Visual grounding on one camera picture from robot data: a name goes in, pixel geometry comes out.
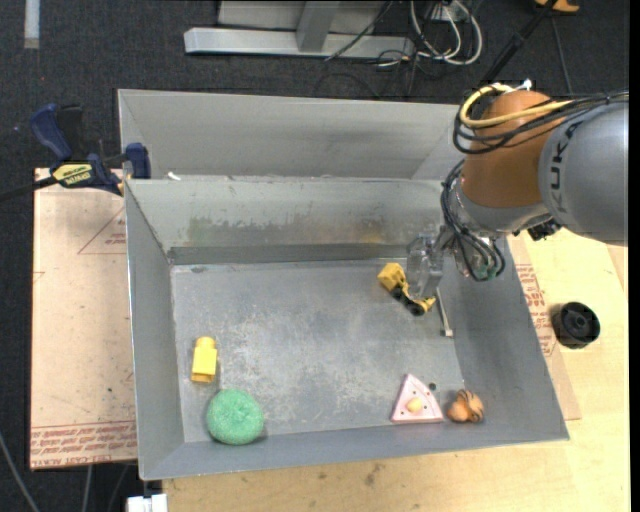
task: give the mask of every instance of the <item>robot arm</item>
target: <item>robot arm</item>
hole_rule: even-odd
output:
[[[495,98],[472,119],[486,97]],[[454,144],[466,158],[443,183],[444,226],[408,247],[411,295],[435,294],[445,253],[477,281],[499,275],[496,241],[510,233],[537,239],[565,227],[626,244],[628,125],[628,91],[567,101],[501,84],[474,93],[456,117]]]

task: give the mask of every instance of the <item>black cap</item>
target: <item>black cap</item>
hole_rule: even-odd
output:
[[[582,348],[600,336],[596,314],[580,302],[568,302],[553,318],[558,341],[571,348]]]

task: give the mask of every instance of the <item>wooden board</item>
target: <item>wooden board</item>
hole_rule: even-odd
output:
[[[34,208],[30,467],[133,460],[124,201],[50,187]]]

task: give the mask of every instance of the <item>black carpet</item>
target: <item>black carpet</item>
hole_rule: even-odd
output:
[[[542,20],[496,79],[530,78],[551,96],[628,87],[629,0],[580,3],[575,16]],[[0,2],[0,193],[28,185],[33,168],[53,163],[28,126],[30,114],[46,103],[81,104],[105,153],[117,153],[119,88],[457,104],[535,15],[533,0],[476,1],[476,6],[485,38],[476,63],[454,69],[428,62],[424,69],[381,72],[339,58],[185,55],[184,32],[211,25],[215,2],[42,1],[40,49],[25,50],[24,2]],[[407,13],[408,2],[395,2],[376,33],[405,34]],[[0,203],[0,432],[41,511],[79,511],[86,468],[32,473],[26,464],[32,223],[31,195]],[[88,510],[106,510],[122,469],[94,468]],[[123,499],[142,492],[135,475],[135,468],[124,472]],[[116,496],[113,510],[121,510],[121,503]],[[27,501],[0,454],[0,511],[22,510],[29,510]]]

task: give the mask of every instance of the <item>small brown toy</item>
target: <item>small brown toy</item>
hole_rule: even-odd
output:
[[[484,419],[484,406],[478,395],[468,389],[461,389],[456,400],[447,411],[447,417],[457,422],[478,423]]]

